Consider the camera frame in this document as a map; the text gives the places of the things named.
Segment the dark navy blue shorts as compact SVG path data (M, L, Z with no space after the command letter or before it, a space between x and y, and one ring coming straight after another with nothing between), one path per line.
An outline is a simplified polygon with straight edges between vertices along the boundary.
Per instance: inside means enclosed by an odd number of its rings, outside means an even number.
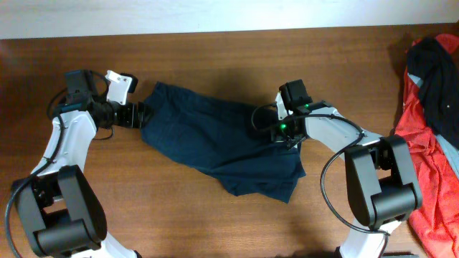
M262 194L289 202L306 176L297 148L254 130L277 119L273 110L219 100L157 82L145 99L153 117L142 140L171 160L217 179L234 196Z

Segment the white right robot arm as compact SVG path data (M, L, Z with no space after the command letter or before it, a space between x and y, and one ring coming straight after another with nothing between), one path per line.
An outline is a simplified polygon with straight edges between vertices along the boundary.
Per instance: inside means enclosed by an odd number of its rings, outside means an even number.
M423 201L405 139L369 132L332 104L314 102L302 80L280 86L272 106L278 114L278 122L269 128L274 141L294 148L313 139L333 151L321 171L321 194L350 232L332 257L384 257L392 232L420 209ZM352 222L335 210L326 193L326 173L337 158L345 163Z

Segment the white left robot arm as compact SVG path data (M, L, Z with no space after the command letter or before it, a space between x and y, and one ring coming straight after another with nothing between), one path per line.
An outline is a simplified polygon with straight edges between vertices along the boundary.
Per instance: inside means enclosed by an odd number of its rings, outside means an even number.
M87 152L99 129L142 128L153 111L128 94L135 76L109 70L65 73L66 89L47 107L52 134L35 169L13 182L4 215L6 240L20 255L11 237L10 215L19 215L29 245L38 257L132 257L108 232L105 212L83 174Z

